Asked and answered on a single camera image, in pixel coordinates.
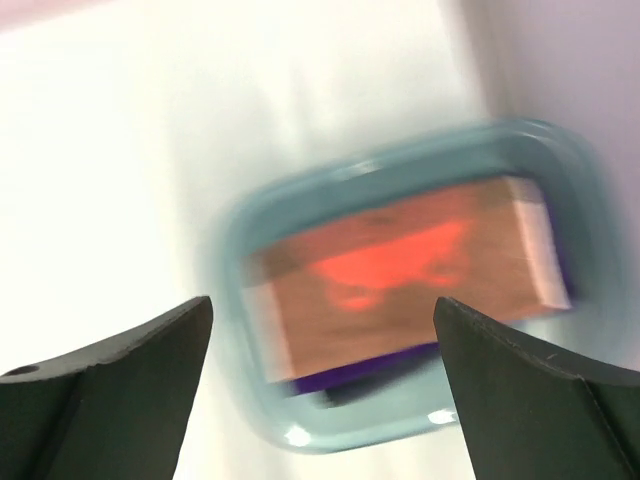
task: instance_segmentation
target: orange-red print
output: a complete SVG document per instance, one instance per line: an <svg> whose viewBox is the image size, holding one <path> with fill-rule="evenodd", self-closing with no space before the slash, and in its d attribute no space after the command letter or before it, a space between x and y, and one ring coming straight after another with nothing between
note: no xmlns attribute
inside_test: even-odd
<svg viewBox="0 0 640 480"><path fill-rule="evenodd" d="M369 245L313 262L310 267L328 281L332 304L349 311L372 308L385 290L412 282L455 287L468 274L462 247L469 219L452 219L400 238Z"/></svg>

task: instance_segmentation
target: white surface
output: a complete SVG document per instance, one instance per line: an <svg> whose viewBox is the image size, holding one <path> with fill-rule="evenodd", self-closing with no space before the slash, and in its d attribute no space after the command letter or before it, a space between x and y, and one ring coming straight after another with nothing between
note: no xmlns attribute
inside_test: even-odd
<svg viewBox="0 0 640 480"><path fill-rule="evenodd" d="M115 0L0 32L0 370L212 293L202 234L256 186L483 117L454 27L433 0ZM473 477L453 427L277 450L210 363L176 478Z"/></svg>

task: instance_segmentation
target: plastic container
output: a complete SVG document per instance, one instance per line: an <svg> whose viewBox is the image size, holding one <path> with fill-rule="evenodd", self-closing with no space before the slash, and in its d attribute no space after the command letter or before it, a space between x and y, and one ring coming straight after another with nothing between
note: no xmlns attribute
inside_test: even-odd
<svg viewBox="0 0 640 480"><path fill-rule="evenodd" d="M286 179L233 210L215 260L221 365L249 421L270 440L333 452L441 428L455 410L441 360L376 394L326 408L320 394L269 384L260 312L243 294L247 255L314 225L429 189L495 175L532 178L552 213L574 308L519 328L615 364L636 341L635 274L602 175L582 142L544 123L514 120L360 155ZM425 318L433 312L424 312Z"/></svg>

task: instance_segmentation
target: teal container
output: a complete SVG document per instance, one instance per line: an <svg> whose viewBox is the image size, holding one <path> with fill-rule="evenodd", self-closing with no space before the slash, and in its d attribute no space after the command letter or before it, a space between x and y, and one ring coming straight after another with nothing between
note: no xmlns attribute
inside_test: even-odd
<svg viewBox="0 0 640 480"><path fill-rule="evenodd" d="M565 348L618 365L638 344L630 251L590 150L551 125L513 120L375 151L256 192L229 216L214 261L213 338L240 408L269 440L309 453L373 445L443 427L455 406L441 360L352 404L292 396L266 380L269 342L243 293L245 259L309 227L390 201L496 175L533 179L555 221L574 308L518 325ZM433 312L424 312L425 321Z"/></svg>

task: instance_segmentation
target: red graphic on box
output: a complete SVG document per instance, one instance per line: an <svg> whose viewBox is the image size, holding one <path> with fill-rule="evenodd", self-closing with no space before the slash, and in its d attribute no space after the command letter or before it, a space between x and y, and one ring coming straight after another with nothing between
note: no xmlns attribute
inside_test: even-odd
<svg viewBox="0 0 640 480"><path fill-rule="evenodd" d="M361 311L383 301L384 291L411 282L454 287L467 276L461 248L470 221L450 220L397 239L316 261L310 268L328 281L331 303Z"/></svg>

